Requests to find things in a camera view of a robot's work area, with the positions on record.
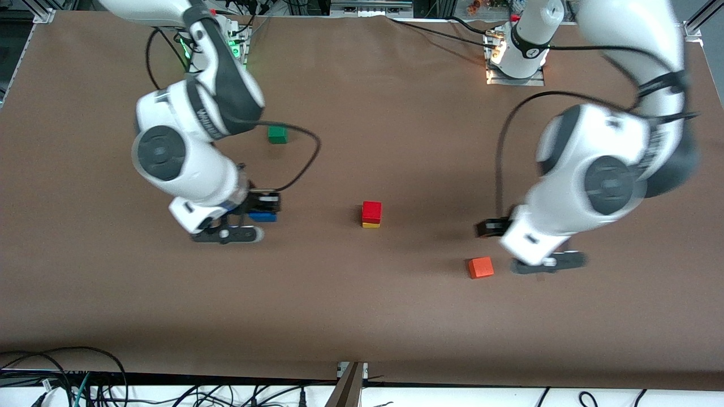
green cube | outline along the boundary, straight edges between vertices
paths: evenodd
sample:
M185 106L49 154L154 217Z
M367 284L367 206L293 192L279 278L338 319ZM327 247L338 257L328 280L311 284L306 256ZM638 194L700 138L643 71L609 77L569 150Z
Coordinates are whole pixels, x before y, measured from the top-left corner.
M266 135L272 144L286 144L289 141L286 127L269 126Z

blue cable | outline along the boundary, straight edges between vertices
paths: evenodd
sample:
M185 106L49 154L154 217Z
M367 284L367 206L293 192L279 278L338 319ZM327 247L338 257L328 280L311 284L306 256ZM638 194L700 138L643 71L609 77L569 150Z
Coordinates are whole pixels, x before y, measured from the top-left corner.
M85 374L85 377L83 377L83 381L80 383L80 387L78 388L78 395L75 397L75 403L73 403L73 407L78 407L80 405L80 396L83 394L83 389L85 389L85 383L88 382L88 377L91 375L90 372Z

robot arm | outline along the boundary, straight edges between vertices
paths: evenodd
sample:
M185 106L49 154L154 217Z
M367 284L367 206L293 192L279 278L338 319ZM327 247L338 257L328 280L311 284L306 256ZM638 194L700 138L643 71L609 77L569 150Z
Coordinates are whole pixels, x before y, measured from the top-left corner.
M593 44L649 51L670 68L643 54L609 51L610 61L639 84L639 114L584 104L548 124L536 157L542 178L511 214L501 240L531 266L573 234L678 187L698 163L684 120L670 118L686 108L686 85L683 39L668 2L586 0L578 23Z
M172 195L169 210L196 234L248 197L244 171L212 143L254 128L264 97L227 46L203 0L101 0L112 13L144 25L186 27L206 68L142 97L136 106L132 159L137 171ZM260 230L255 232L261 239Z

brown table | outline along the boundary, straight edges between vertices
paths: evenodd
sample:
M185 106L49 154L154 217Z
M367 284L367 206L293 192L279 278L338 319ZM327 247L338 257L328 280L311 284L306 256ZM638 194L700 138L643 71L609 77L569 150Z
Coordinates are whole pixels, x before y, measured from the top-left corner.
M0 112L0 348L94 345L132 372L333 377L336 361L358 359L387 381L724 388L724 114L698 44L698 174L576 236L588 267L543 277L511 274L496 240L473 238L494 214L505 115L542 90L486 85L479 48L383 17L265 24L249 59L264 117L313 129L324 147L262 243L205 246L131 165L135 102L153 89L149 32L91 12L35 31ZM567 26L555 42L582 40ZM153 55L160 83L182 77L161 39ZM548 59L546 90L630 103L597 53ZM536 182L543 127L574 103L521 112L506 205ZM312 149L297 135L269 145L264 129L219 147L263 186ZM381 229L359 226L364 200L384 203ZM464 260L478 256L494 277L469 279Z

orange cube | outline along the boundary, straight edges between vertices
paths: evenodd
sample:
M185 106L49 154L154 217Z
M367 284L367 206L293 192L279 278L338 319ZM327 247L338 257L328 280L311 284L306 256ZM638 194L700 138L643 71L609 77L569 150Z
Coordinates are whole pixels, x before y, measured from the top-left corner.
M470 260L468 263L468 271L472 279L490 277L495 274L493 272L493 262L489 257L479 257Z

